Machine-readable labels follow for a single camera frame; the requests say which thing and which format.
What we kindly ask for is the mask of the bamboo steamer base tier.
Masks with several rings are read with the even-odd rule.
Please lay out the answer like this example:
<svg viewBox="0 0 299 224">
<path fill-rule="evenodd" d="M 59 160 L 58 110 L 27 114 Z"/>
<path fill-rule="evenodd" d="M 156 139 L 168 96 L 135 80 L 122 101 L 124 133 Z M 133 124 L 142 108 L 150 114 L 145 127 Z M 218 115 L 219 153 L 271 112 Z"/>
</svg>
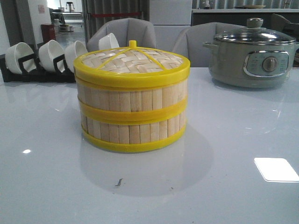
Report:
<svg viewBox="0 0 299 224">
<path fill-rule="evenodd" d="M 155 123 L 116 125 L 81 114 L 84 137 L 93 145 L 113 152 L 140 153 L 166 147 L 185 133 L 186 112 Z"/>
</svg>

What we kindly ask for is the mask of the woven bamboo steamer lid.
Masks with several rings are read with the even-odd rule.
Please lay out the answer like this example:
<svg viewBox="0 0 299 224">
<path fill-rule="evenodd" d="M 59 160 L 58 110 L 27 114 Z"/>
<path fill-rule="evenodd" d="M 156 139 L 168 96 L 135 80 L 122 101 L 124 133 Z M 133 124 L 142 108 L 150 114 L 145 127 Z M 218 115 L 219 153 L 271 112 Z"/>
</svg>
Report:
<svg viewBox="0 0 299 224">
<path fill-rule="evenodd" d="M 135 40 L 127 47 L 88 52 L 74 60 L 77 82 L 105 89 L 154 89 L 180 83 L 190 73 L 190 61 L 179 54 L 139 47 Z"/>
</svg>

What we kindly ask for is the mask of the glass pot lid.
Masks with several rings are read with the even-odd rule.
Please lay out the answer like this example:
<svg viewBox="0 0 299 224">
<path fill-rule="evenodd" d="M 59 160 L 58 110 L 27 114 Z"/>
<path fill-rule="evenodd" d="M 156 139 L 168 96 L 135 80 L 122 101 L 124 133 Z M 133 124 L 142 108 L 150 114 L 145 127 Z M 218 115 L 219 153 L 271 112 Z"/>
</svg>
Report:
<svg viewBox="0 0 299 224">
<path fill-rule="evenodd" d="M 215 35 L 215 41 L 258 44 L 287 45 L 296 43 L 296 39 L 279 31 L 263 28 L 263 19 L 249 18 L 247 26 L 232 29 Z"/>
</svg>

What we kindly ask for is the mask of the grey chair left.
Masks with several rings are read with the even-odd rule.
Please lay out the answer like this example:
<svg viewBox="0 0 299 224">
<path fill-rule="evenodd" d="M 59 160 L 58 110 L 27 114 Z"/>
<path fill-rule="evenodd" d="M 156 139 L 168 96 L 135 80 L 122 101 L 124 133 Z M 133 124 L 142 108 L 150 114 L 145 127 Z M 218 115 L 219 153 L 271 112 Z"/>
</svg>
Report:
<svg viewBox="0 0 299 224">
<path fill-rule="evenodd" d="M 139 47 L 157 48 L 156 33 L 151 22 L 125 18 L 105 23 L 87 42 L 87 50 L 98 50 L 99 40 L 110 33 L 115 35 L 120 47 L 126 47 L 130 40 L 136 40 Z"/>
</svg>

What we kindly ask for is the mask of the black dish rack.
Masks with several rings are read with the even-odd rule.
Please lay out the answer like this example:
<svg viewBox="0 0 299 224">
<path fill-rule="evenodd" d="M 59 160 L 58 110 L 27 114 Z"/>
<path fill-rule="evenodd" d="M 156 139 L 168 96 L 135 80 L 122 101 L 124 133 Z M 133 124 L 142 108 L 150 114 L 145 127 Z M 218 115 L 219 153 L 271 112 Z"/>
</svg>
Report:
<svg viewBox="0 0 299 224">
<path fill-rule="evenodd" d="M 74 73 L 70 71 L 67 66 L 64 54 L 60 54 L 52 60 L 54 71 L 47 71 L 42 67 L 40 59 L 29 49 L 29 52 L 17 60 L 17 67 L 21 70 L 20 74 L 13 73 L 6 65 L 5 56 L 0 56 L 0 69 L 2 72 L 4 82 L 56 82 L 56 83 L 74 83 Z M 25 63 L 33 61 L 35 68 L 31 71 L 25 69 Z"/>
</svg>

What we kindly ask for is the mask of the white bowl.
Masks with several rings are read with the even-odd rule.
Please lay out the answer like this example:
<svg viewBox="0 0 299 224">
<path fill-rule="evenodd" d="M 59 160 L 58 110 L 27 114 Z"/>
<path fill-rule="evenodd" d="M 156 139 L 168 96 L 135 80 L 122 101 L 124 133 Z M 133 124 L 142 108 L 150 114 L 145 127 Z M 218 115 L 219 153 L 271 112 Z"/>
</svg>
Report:
<svg viewBox="0 0 299 224">
<path fill-rule="evenodd" d="M 119 47 L 119 43 L 113 33 L 107 34 L 98 41 L 99 50 L 114 49 Z"/>
<path fill-rule="evenodd" d="M 62 46 L 56 40 L 50 40 L 39 49 L 42 67 L 48 72 L 56 72 L 53 59 L 64 54 Z"/>
<path fill-rule="evenodd" d="M 11 46 L 5 54 L 7 68 L 14 74 L 22 74 L 18 59 L 33 53 L 32 48 L 24 42 Z"/>
<path fill-rule="evenodd" d="M 64 51 L 65 60 L 66 60 L 69 70 L 72 73 L 74 73 L 74 66 L 73 66 L 74 60 L 77 57 L 79 57 L 87 52 L 88 51 L 87 51 L 85 45 L 81 41 L 75 41 L 74 43 L 72 43 L 71 45 L 69 45 L 65 48 L 65 51 Z"/>
</svg>

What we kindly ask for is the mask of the white bowl far left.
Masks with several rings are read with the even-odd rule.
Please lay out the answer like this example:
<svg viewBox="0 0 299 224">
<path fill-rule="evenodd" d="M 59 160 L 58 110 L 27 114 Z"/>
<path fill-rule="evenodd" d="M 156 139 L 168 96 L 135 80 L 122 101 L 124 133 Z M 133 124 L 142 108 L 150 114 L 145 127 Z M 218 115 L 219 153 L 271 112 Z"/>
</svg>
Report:
<svg viewBox="0 0 299 224">
<path fill-rule="evenodd" d="M 33 53 L 32 48 L 24 42 L 11 46 L 5 54 L 7 68 L 14 74 L 22 74 L 18 59 Z"/>
</svg>

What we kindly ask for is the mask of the green electric cooking pot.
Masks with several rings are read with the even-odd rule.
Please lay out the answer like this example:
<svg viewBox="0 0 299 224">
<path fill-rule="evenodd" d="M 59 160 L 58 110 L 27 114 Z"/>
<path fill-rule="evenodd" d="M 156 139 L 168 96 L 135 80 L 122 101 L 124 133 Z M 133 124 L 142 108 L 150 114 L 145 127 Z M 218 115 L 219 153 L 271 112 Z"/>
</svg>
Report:
<svg viewBox="0 0 299 224">
<path fill-rule="evenodd" d="M 298 43 L 246 44 L 205 42 L 211 50 L 209 72 L 217 81 L 247 88 L 271 88 L 290 76 Z"/>
</svg>

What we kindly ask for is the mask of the grey chair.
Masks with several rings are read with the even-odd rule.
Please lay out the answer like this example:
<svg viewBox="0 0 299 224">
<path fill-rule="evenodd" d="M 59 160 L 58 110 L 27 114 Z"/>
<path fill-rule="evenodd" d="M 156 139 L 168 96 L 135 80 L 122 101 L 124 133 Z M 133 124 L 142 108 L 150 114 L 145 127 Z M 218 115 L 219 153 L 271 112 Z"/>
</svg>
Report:
<svg viewBox="0 0 299 224">
<path fill-rule="evenodd" d="M 212 42 L 214 36 L 241 25 L 210 22 L 191 26 L 182 30 L 172 47 L 172 52 L 189 59 L 191 67 L 208 67 L 211 51 L 203 47 L 204 42 Z"/>
<path fill-rule="evenodd" d="M 125 18 L 105 23 L 87 42 L 87 50 L 98 50 L 99 40 L 110 33 L 115 35 L 120 47 L 126 47 L 130 40 L 136 40 L 139 47 L 157 48 L 156 33 L 151 22 Z"/>
</svg>

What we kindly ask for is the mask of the white bowl rightmost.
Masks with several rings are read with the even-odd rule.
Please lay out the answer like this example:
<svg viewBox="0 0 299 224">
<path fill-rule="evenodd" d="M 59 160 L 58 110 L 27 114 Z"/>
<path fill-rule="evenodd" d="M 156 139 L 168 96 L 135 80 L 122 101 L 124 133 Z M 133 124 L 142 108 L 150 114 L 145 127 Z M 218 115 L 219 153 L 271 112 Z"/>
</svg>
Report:
<svg viewBox="0 0 299 224">
<path fill-rule="evenodd" d="M 113 33 L 107 34 L 98 41 L 99 50 L 114 49 L 119 47 L 119 43 Z"/>
</svg>

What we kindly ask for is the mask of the grey chair right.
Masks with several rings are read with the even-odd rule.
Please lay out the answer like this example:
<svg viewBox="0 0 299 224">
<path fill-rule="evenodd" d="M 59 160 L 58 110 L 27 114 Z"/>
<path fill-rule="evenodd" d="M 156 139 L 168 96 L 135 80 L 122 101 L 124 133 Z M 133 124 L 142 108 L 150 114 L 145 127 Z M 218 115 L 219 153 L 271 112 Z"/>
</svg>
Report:
<svg viewBox="0 0 299 224">
<path fill-rule="evenodd" d="M 204 42 L 212 42 L 214 36 L 241 25 L 210 22 L 191 26 L 182 30 L 172 47 L 172 52 L 189 59 L 191 67 L 208 67 L 211 51 L 203 47 Z"/>
</svg>

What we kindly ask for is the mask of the red bin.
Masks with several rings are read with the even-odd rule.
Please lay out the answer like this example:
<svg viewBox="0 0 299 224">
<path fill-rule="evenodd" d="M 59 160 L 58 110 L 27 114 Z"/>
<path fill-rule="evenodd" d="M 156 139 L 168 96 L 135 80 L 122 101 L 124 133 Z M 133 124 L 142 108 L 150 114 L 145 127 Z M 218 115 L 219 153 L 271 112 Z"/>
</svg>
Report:
<svg viewBox="0 0 299 224">
<path fill-rule="evenodd" d="M 41 31 L 44 43 L 56 39 L 55 28 L 53 24 L 41 24 Z"/>
</svg>

